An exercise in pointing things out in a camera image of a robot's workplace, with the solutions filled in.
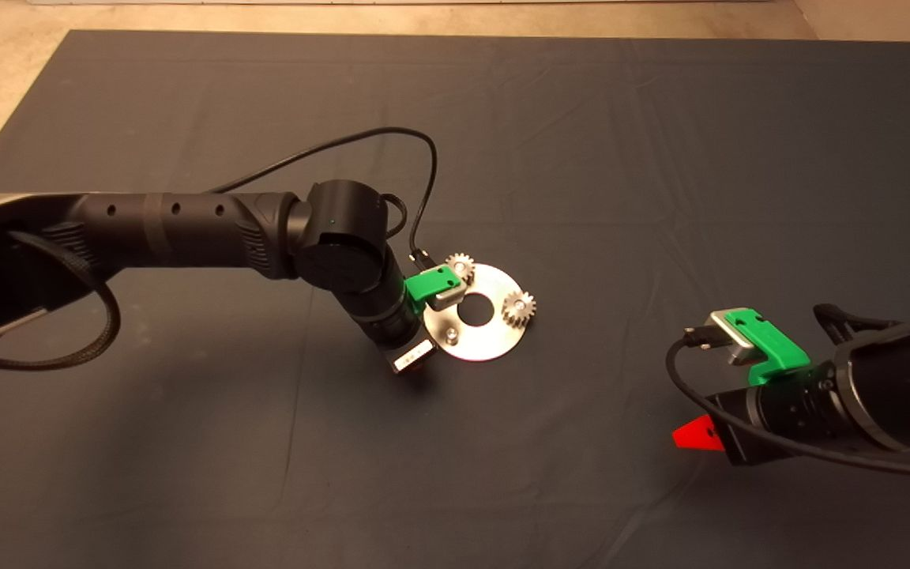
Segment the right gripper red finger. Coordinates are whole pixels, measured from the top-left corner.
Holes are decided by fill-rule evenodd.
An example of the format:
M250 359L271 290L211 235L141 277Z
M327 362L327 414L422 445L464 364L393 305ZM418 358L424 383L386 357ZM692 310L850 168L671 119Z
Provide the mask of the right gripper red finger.
M724 451L724 443L711 415L701 415L672 432L672 442L678 449Z

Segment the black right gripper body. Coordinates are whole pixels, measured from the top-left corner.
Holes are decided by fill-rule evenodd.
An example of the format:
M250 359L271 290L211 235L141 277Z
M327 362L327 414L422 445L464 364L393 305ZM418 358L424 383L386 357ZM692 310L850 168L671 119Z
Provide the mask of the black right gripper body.
M801 370L786 379L770 379L765 385L713 394L708 400L773 435L824 450L844 451L848 449L848 422L832 399L835 384L827 371L829 367ZM795 456L791 451L733 428L715 414L711 417L724 454L732 465L751 467Z

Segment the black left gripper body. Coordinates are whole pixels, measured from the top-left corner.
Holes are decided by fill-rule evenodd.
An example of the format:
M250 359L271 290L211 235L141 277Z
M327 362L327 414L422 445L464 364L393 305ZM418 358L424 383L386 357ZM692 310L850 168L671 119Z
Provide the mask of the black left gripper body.
M422 318L412 312L397 312L360 323L395 375L414 371L434 354L434 340Z

